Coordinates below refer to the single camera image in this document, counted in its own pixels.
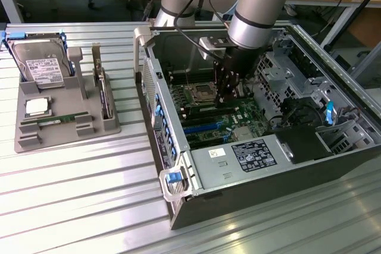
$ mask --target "robotic arm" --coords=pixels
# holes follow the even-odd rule
[[[189,0],[162,0],[156,26],[194,25],[197,7],[227,13],[236,6],[229,27],[226,49],[221,62],[214,61],[216,71],[216,104],[236,97],[235,87],[254,68],[258,57],[264,52],[272,27],[286,0],[193,0],[179,16]]]

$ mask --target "circuit board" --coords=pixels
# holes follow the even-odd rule
[[[170,93],[192,149],[260,137],[267,130],[267,120],[253,98],[217,109],[212,83],[170,86]]]

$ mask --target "blue ram slot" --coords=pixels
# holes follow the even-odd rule
[[[218,129],[220,129],[221,124],[222,124],[222,122],[217,122],[217,123],[209,124],[209,125],[184,128],[184,133],[185,134],[192,134],[192,133],[198,133],[198,132],[218,130]]]

